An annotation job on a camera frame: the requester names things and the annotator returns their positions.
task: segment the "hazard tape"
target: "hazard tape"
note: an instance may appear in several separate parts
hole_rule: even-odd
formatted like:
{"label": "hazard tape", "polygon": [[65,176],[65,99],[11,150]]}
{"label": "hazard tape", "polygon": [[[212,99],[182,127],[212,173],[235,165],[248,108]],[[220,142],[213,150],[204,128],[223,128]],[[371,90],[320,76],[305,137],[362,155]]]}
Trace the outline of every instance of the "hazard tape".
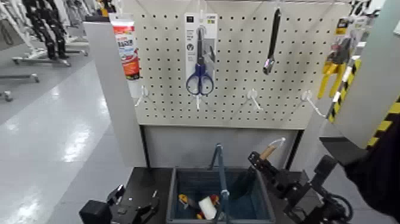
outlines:
{"label": "hazard tape", "polygon": [[400,97],[390,107],[385,119],[379,124],[374,136],[368,141],[367,150],[370,150],[379,141],[385,132],[392,125],[393,120],[400,114]]}
{"label": "hazard tape", "polygon": [[354,77],[360,68],[361,60],[358,57],[357,59],[354,58],[353,66],[348,66],[346,68],[345,74],[343,75],[342,84],[340,88],[337,90],[335,97],[333,97],[333,104],[329,110],[328,120],[329,122],[333,123],[335,121],[335,116],[338,114],[340,110],[341,104],[344,102],[347,92],[351,84],[353,83]]}

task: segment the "pegboard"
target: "pegboard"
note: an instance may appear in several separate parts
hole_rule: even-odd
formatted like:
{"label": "pegboard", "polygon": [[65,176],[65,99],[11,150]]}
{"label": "pegboard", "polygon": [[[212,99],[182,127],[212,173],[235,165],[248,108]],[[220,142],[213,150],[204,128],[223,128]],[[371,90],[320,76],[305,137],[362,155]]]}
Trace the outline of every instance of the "pegboard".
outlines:
{"label": "pegboard", "polygon": [[[184,13],[197,12],[197,1],[126,1],[135,17],[141,81],[149,95],[136,108],[142,125],[222,126],[305,129],[313,109],[301,94],[316,93],[321,69],[334,39],[338,18],[349,7],[341,2],[280,2],[282,18],[276,64],[262,69],[267,57],[275,2],[207,1],[217,13],[215,89],[196,99],[185,88]],[[246,95],[254,88],[264,111]]]}

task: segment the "adhesive tube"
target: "adhesive tube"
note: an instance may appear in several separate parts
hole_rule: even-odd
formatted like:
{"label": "adhesive tube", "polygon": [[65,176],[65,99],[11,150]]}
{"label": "adhesive tube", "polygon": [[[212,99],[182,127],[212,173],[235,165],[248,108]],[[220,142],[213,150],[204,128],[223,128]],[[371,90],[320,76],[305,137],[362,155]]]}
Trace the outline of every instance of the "adhesive tube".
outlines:
{"label": "adhesive tube", "polygon": [[135,39],[135,22],[123,15],[110,16],[110,20],[118,43],[126,79],[138,79],[140,76],[138,45]]}

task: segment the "scissors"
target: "scissors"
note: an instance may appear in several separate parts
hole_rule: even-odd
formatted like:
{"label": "scissors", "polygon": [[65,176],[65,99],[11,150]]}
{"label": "scissors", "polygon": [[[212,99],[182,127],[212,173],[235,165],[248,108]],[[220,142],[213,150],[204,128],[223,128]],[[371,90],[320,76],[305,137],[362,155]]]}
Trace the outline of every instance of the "scissors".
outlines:
{"label": "scissors", "polygon": [[[204,57],[203,57],[203,40],[202,40],[202,34],[201,34],[202,29],[198,29],[197,34],[197,62],[195,66],[195,72],[189,76],[189,78],[186,81],[186,89],[188,92],[190,92],[193,95],[208,95],[211,93],[214,89],[214,82],[212,77],[207,73],[207,68],[204,63]],[[190,88],[189,83],[196,83],[197,87],[196,88]]]}

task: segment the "blue basket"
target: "blue basket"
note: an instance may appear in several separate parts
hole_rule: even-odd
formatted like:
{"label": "blue basket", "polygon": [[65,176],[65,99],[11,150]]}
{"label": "blue basket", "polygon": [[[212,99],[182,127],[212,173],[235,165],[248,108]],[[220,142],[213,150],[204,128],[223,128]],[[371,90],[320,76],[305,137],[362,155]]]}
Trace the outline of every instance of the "blue basket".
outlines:
{"label": "blue basket", "polygon": [[[226,186],[232,186],[241,172],[246,169],[224,168],[222,160],[222,147],[218,144],[210,167],[213,166],[218,156],[220,166],[213,169],[181,169],[175,168],[171,178],[170,195],[167,207],[167,223],[241,223],[261,224],[275,223],[274,214],[262,177],[257,173],[257,178],[249,194],[238,200],[229,200]],[[216,194],[220,196],[220,210],[226,214],[223,219],[201,220],[196,219],[196,211],[185,209],[179,202],[178,195],[185,194],[189,198],[199,201],[207,196]]]}

